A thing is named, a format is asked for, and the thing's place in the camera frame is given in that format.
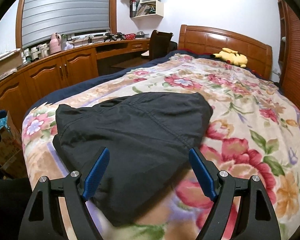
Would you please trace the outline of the wooden bed headboard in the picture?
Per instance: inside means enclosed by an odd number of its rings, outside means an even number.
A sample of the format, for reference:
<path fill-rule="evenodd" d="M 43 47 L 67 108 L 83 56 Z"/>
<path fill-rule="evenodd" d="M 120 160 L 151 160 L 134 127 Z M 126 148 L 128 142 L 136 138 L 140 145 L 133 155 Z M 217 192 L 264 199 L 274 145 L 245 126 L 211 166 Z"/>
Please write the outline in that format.
<path fill-rule="evenodd" d="M 269 80 L 273 65 L 271 46 L 245 35 L 212 27 L 181 25 L 178 48 L 195 54 L 214 54 L 222 48 L 235 50 L 248 59 L 247 67 Z"/>

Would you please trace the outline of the floral bed blanket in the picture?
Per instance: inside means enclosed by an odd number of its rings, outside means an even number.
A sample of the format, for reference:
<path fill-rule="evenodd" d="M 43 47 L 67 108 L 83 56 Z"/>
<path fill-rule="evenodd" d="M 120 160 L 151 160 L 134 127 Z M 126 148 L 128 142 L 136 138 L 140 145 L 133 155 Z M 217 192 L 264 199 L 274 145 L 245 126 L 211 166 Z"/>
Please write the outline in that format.
<path fill-rule="evenodd" d="M 213 115 L 201 152 L 233 176 L 258 175 L 274 204 L 282 239 L 300 239 L 300 111 L 271 82 L 221 61 L 177 53 L 165 63 L 32 109 L 21 129 L 31 185 L 42 175 L 67 174 L 52 144 L 60 104 L 90 107 L 145 92 L 202 94 Z"/>

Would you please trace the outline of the red-brown louvered wardrobe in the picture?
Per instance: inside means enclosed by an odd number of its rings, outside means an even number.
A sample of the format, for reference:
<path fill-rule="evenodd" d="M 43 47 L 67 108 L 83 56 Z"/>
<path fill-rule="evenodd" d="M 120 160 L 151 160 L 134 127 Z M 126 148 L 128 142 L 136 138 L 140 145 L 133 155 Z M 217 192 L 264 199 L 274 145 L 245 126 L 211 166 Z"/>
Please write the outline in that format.
<path fill-rule="evenodd" d="M 278 0 L 280 16 L 279 84 L 285 96 L 300 110 L 300 20 L 284 0 Z"/>

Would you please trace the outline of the black jacket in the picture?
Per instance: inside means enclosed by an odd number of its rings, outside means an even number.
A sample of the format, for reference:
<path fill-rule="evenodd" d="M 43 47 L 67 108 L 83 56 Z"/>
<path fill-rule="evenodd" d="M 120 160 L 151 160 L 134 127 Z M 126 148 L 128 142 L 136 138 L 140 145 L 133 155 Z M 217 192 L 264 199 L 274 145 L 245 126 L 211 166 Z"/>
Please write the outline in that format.
<path fill-rule="evenodd" d="M 94 201 L 111 224 L 122 226 L 188 164 L 212 114 L 199 93 L 148 92 L 92 107 L 59 105 L 53 145 L 69 171 L 82 171 L 100 148 L 109 150 Z"/>

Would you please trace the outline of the long wooden desk cabinet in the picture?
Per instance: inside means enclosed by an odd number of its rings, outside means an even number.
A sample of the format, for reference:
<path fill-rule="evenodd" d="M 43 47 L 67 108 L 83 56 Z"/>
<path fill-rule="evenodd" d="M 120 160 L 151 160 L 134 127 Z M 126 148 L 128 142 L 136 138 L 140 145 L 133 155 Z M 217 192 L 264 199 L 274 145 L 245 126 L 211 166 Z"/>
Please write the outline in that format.
<path fill-rule="evenodd" d="M 142 63 L 149 39 L 96 43 L 48 56 L 0 81 L 0 110 L 17 129 L 25 113 L 46 95 L 92 78 Z"/>

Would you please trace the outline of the dark wooden chair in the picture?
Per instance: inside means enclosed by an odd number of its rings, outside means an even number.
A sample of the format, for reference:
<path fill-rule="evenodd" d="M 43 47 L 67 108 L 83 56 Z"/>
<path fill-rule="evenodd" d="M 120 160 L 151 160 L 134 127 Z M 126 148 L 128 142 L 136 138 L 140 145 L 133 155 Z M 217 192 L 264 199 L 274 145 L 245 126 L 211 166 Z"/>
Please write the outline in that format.
<path fill-rule="evenodd" d="M 149 50 L 142 53 L 141 57 L 152 61 L 177 50 L 178 44 L 172 41 L 172 37 L 173 33 L 153 30 L 149 41 Z"/>

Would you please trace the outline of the black tripod on desk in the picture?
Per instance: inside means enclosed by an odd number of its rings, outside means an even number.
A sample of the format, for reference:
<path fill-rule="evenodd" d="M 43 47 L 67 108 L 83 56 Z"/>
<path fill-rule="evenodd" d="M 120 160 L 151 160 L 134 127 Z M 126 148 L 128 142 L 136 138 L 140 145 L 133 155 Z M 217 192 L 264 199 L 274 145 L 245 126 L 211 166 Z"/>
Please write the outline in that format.
<path fill-rule="evenodd" d="M 104 37 L 103 37 L 103 41 L 104 42 L 111 42 L 111 41 L 122 41 L 125 40 L 126 37 L 123 33 L 119 32 L 119 33 L 105 33 Z"/>

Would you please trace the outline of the pink thermos bottle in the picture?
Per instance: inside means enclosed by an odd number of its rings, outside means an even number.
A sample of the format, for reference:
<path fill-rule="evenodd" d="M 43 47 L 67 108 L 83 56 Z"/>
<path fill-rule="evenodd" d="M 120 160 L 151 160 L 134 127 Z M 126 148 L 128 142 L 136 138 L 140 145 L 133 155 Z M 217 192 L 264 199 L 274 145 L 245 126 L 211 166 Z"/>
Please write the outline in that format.
<path fill-rule="evenodd" d="M 49 49 L 51 55 L 62 51 L 61 41 L 62 41 L 61 35 L 59 35 L 58 33 L 53 33 L 51 35 L 50 43 L 49 43 Z"/>

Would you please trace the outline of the red plastic basket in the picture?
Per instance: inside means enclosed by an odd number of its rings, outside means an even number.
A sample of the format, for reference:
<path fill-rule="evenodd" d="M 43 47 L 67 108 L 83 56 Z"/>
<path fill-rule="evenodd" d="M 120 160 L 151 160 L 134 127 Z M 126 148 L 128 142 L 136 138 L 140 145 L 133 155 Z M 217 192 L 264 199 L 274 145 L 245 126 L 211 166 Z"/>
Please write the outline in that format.
<path fill-rule="evenodd" d="M 125 34 L 124 37 L 125 37 L 126 40 L 134 40 L 135 37 L 136 37 L 136 34 L 134 34 L 134 33 Z"/>

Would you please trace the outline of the yellow Pikachu plush toy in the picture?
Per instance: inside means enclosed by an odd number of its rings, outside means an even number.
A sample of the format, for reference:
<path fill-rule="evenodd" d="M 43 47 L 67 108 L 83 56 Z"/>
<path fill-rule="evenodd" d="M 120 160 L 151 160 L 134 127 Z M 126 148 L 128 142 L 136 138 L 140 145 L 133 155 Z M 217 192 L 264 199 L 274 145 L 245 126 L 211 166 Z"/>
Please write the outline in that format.
<path fill-rule="evenodd" d="M 245 68 L 248 62 L 248 59 L 245 55 L 229 48 L 222 48 L 219 53 L 211 54 L 210 56 L 213 59 L 220 59 L 227 64 L 232 64 L 241 68 Z"/>

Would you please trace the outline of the grey window blind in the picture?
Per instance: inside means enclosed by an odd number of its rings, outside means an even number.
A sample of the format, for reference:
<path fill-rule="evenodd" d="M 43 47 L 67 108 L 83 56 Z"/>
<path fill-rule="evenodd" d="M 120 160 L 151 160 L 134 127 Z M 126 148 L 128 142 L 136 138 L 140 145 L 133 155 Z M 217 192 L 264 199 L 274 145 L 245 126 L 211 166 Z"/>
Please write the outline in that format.
<path fill-rule="evenodd" d="M 109 30 L 109 0 L 25 0 L 22 45 L 49 40 L 53 33 Z"/>

